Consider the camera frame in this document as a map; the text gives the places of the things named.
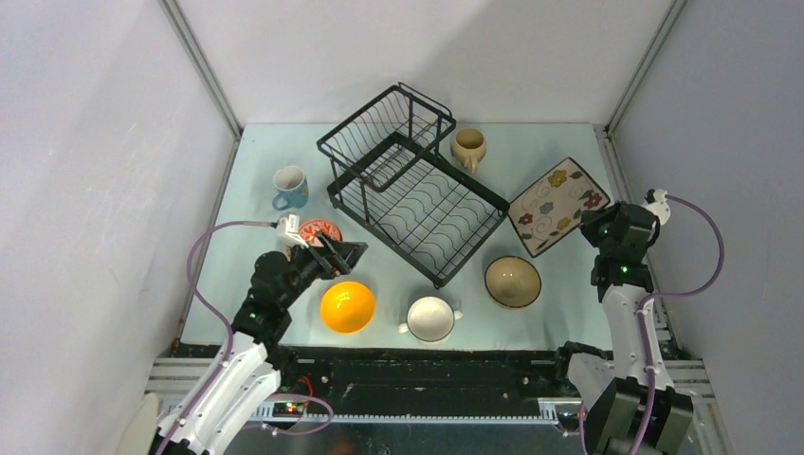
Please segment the yellow flower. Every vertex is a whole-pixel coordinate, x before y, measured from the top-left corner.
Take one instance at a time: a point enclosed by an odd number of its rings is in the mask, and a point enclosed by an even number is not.
[[[563,169],[555,171],[553,175],[547,177],[547,181],[550,182],[550,186],[553,188],[558,188],[562,183],[567,181],[567,172]]]

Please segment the white wall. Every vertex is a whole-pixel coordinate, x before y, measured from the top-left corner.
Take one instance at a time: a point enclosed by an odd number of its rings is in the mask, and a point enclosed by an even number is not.
[[[739,454],[801,453],[804,415],[804,3],[690,2],[615,139],[632,188],[666,188],[720,224],[706,294],[672,300]],[[717,246],[678,208],[654,248],[666,290],[703,283]]]
[[[113,453],[231,138],[156,1],[0,9],[0,451]]]
[[[397,81],[461,120],[605,122],[670,0],[181,3],[245,122],[341,121]]]

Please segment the black dish rack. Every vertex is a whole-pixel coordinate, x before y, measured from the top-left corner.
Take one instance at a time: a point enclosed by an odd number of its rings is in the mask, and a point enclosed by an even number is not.
[[[400,82],[318,141],[332,163],[335,182],[327,192],[335,208],[436,287],[458,273],[508,212],[504,199],[439,155],[454,129],[446,106]]]

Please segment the white table surface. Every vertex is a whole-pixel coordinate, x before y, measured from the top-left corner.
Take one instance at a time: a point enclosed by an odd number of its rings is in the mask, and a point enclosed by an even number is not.
[[[329,124],[250,124],[237,151],[217,217],[217,224],[234,220],[276,220],[271,206],[276,194],[271,178],[279,168],[299,165],[307,173],[310,201],[296,212],[302,220],[327,218],[340,227],[344,239],[366,242],[368,251],[355,271],[332,282],[317,281],[291,307],[293,318],[282,344],[362,348],[422,348],[445,350],[555,350],[568,340],[610,349],[609,324],[596,290],[589,284],[595,249],[576,230],[550,250],[531,260],[506,219],[447,286],[432,283],[383,245],[345,213],[335,210],[326,194],[334,177],[329,160],[316,140]],[[573,157],[612,195],[609,179],[589,124],[459,124],[474,126],[486,136],[488,154],[477,180],[508,201],[514,199],[566,156]],[[448,142],[441,152],[449,156]],[[254,261],[262,253],[280,249],[274,230],[266,227],[228,227],[214,234],[198,287],[230,319],[243,302]],[[523,257],[536,266],[542,279],[541,295],[530,306],[512,310],[488,297],[485,268],[504,255]],[[335,282],[354,280],[375,293],[376,312],[368,327],[354,335],[339,335],[321,321],[320,298]],[[399,334],[408,307],[418,298],[437,296],[461,309],[450,337],[436,348],[418,344],[410,334]],[[197,300],[181,336],[182,342],[216,344],[224,329]]]

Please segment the blue and white mug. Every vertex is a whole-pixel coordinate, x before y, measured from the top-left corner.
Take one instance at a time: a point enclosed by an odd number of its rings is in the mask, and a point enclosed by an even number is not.
[[[299,166],[285,166],[279,169],[274,174],[274,187],[279,191],[279,194],[274,197],[274,209],[301,209],[307,204],[309,198],[307,177]]]

